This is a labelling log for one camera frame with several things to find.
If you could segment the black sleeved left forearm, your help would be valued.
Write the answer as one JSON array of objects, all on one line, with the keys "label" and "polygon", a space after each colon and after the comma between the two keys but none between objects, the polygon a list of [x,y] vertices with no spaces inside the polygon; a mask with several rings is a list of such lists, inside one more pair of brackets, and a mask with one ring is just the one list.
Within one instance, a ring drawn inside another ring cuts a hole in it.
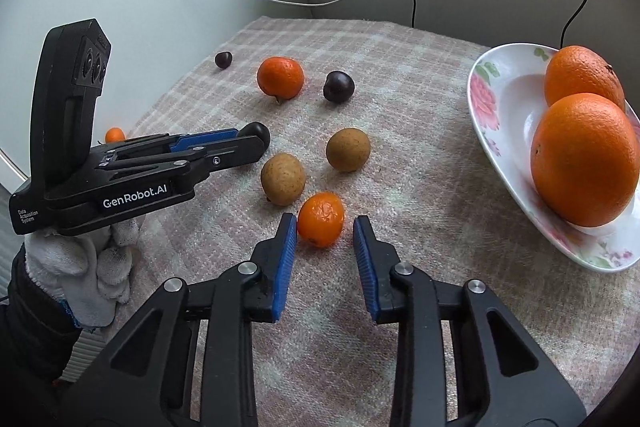
[{"label": "black sleeved left forearm", "polygon": [[28,276],[25,251],[12,263],[8,301],[1,306],[1,424],[58,426],[61,377],[80,329],[67,311]]}]

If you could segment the white gloved left hand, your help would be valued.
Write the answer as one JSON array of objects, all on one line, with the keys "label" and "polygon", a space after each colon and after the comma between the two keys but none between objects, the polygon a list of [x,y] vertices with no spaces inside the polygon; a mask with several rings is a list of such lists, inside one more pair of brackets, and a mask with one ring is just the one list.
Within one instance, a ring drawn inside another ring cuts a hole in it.
[{"label": "white gloved left hand", "polygon": [[78,236],[44,229],[25,236],[29,278],[85,329],[114,321],[130,298],[130,273],[139,254],[140,223],[130,219]]}]

